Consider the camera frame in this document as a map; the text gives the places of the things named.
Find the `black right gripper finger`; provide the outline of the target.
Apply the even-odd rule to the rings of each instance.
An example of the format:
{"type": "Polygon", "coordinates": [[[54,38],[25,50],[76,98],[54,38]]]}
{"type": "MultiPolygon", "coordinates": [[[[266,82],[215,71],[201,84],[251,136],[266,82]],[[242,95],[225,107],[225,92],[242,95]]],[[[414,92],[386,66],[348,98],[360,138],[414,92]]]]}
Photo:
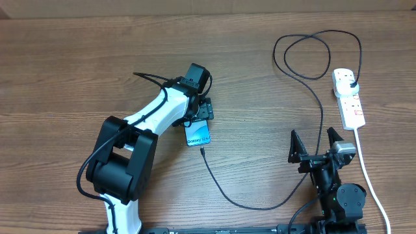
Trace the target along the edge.
{"type": "Polygon", "coordinates": [[[328,128],[326,132],[328,134],[330,147],[332,147],[335,142],[344,140],[333,127],[328,128]]]}
{"type": "Polygon", "coordinates": [[[306,148],[303,142],[300,140],[295,130],[291,131],[291,145],[289,150],[288,162],[300,163],[303,157],[307,156],[306,148]]]}

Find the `Samsung Galaxy smartphone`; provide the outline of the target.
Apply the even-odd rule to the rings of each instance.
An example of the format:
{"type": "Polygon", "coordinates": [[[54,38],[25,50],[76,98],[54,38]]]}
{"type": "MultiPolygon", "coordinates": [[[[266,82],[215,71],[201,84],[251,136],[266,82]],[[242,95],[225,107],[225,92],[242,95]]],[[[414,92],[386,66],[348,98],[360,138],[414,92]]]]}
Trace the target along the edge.
{"type": "Polygon", "coordinates": [[[185,136],[187,146],[199,146],[209,144],[211,142],[211,135],[207,120],[192,122],[190,127],[185,128],[185,136]]]}

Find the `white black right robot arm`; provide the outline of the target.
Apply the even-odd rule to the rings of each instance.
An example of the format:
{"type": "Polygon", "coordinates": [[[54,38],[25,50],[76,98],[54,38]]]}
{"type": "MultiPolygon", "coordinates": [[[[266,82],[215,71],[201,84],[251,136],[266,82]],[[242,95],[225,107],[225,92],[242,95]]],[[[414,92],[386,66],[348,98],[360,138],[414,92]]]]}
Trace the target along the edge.
{"type": "Polygon", "coordinates": [[[327,129],[330,148],[321,155],[310,155],[296,131],[291,131],[288,162],[298,163],[298,172],[309,174],[317,190],[317,197],[303,205],[292,216],[282,233],[364,234],[367,228],[359,224],[367,192],[358,184],[341,182],[338,170],[351,163],[356,155],[353,143],[345,141],[334,128],[327,129]],[[307,224],[295,224],[296,217],[310,205],[319,202],[322,215],[307,224]]]}

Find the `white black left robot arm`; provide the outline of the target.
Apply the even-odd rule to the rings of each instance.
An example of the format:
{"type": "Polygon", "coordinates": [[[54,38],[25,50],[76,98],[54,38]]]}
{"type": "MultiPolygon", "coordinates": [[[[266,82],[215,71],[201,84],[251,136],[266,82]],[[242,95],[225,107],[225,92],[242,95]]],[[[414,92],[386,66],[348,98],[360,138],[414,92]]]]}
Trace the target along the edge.
{"type": "Polygon", "coordinates": [[[108,224],[102,233],[140,233],[138,199],[150,180],[158,139],[170,126],[184,127],[188,146],[211,141],[207,122],[214,114],[207,94],[213,77],[206,68],[193,63],[185,76],[173,79],[137,76],[155,83],[159,95],[135,114],[109,116],[76,178],[83,196],[105,203],[108,224]]]}

